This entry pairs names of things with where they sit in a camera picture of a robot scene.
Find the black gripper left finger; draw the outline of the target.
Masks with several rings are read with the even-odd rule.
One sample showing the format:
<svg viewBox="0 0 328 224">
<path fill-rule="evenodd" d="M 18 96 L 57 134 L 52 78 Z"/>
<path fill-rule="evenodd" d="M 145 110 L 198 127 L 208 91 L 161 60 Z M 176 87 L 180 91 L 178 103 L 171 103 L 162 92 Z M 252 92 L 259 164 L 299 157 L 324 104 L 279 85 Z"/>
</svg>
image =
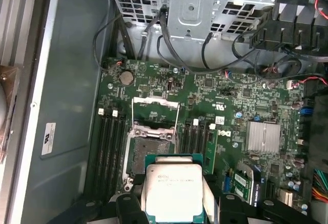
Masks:
<svg viewBox="0 0 328 224">
<path fill-rule="evenodd" d="M 107 203 L 80 200 L 58 215 L 58 223 L 143 223 L 143 211 L 135 195 L 118 194 Z"/>
</svg>

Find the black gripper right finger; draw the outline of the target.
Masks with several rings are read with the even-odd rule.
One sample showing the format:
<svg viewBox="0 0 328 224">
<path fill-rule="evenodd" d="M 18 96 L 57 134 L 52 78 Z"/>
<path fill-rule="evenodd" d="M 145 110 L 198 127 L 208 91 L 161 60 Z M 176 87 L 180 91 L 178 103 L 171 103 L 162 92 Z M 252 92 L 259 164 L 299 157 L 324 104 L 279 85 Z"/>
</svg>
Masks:
<svg viewBox="0 0 328 224">
<path fill-rule="evenodd" d="M 317 223 L 288 205 L 275 200 L 266 199 L 256 207 L 241 200 L 239 196 L 225 194 L 218 202 L 217 223 Z"/>
</svg>

